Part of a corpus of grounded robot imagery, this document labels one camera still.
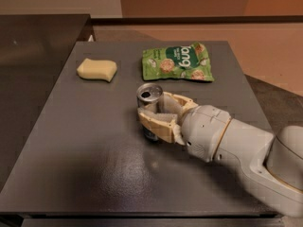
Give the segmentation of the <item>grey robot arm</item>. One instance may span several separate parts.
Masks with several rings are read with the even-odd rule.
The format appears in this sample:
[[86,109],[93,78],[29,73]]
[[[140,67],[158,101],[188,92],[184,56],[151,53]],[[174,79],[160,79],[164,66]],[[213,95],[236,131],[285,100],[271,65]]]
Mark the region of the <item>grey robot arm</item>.
[[140,123],[151,133],[228,168],[248,193],[279,213],[302,217],[300,127],[274,135],[185,96],[145,89],[137,97]]

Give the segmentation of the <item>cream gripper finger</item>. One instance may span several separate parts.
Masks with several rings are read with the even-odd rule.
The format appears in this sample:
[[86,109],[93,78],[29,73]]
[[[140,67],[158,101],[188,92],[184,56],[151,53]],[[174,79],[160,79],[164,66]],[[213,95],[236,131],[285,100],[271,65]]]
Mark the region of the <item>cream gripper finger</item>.
[[183,117],[189,110],[198,106],[191,98],[165,92],[162,101],[164,113],[177,114]]
[[177,114],[153,113],[143,108],[138,108],[137,113],[140,123],[158,138],[168,143],[184,143]]

